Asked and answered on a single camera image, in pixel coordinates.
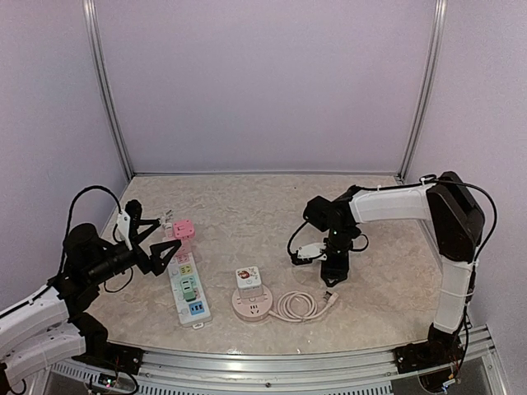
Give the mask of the pink plug adapter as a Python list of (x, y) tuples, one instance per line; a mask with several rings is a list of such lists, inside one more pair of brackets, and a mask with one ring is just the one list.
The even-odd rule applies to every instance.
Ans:
[(173, 234), (176, 239), (192, 239), (195, 236), (194, 223), (191, 220), (180, 220), (173, 223)]

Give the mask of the white multicolour power strip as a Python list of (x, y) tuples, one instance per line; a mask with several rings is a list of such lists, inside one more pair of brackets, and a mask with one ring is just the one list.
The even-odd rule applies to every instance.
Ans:
[(188, 220), (177, 221), (171, 235), (181, 242), (167, 269), (176, 311), (184, 328), (198, 330), (212, 320), (212, 314), (193, 255), (194, 225)]

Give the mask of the green plug adapter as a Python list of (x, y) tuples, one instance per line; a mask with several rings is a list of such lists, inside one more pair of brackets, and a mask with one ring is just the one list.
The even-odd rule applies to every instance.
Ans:
[(191, 302), (197, 299), (195, 280), (192, 276), (183, 278), (180, 281), (180, 291), (182, 293), (183, 299), (186, 302)]

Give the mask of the pink round socket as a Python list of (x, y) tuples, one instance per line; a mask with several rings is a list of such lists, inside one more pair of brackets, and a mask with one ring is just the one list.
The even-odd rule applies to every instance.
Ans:
[(270, 289), (263, 286), (260, 296), (242, 298), (240, 292), (235, 290), (231, 297), (231, 304), (235, 315), (242, 321), (256, 323), (266, 319), (273, 307), (273, 295)]

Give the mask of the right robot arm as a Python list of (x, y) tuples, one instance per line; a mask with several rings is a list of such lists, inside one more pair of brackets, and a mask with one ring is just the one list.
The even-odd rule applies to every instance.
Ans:
[(316, 196), (306, 203), (303, 223), (325, 237), (288, 253), (295, 265), (319, 260), (321, 279), (332, 287), (347, 279), (349, 255), (357, 251), (354, 242), (362, 237), (363, 225), (409, 221), (431, 225), (441, 260), (441, 288), (421, 357), (429, 365), (438, 365), (456, 346), (475, 291), (486, 219), (473, 189), (455, 172), (447, 171), (409, 185), (353, 185), (333, 200)]

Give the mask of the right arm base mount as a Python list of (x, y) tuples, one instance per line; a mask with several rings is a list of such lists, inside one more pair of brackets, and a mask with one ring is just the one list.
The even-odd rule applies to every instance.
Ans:
[(446, 349), (439, 343), (409, 343), (393, 349), (399, 374), (433, 368), (460, 361), (464, 350), (460, 346)]

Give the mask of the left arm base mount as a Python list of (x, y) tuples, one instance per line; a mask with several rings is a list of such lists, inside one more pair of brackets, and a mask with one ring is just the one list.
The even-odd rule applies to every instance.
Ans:
[(137, 375), (142, 365), (145, 351), (135, 346), (125, 346), (108, 342), (99, 354), (84, 353), (72, 359), (87, 365), (112, 369), (118, 372)]

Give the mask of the white cube socket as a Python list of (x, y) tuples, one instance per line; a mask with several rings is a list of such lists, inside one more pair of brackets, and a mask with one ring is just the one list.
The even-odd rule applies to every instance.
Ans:
[(264, 292), (259, 269), (256, 266), (236, 269), (236, 284), (241, 299), (260, 297)]

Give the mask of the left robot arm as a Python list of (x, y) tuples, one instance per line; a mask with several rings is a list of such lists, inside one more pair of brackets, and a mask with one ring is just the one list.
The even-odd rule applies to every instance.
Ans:
[(94, 225), (83, 223), (63, 241), (65, 263), (60, 273), (19, 304), (1, 313), (1, 392), (13, 393), (26, 377), (54, 363), (76, 357), (118, 370), (119, 353), (108, 341), (102, 323), (87, 313), (100, 295), (100, 285), (128, 269), (161, 275), (181, 247), (178, 239), (153, 244), (145, 252), (140, 243), (160, 226), (142, 220), (143, 232), (116, 244), (102, 239)]

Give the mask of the pink cube socket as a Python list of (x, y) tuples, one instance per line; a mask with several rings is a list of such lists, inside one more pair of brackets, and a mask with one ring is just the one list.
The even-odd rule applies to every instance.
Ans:
[(191, 240), (190, 239), (183, 239), (181, 241), (181, 246), (180, 248), (178, 249), (178, 251), (176, 252), (176, 256), (179, 257), (179, 256), (183, 256), (183, 255), (186, 255), (186, 254), (189, 254), (192, 252), (192, 243), (191, 243)]

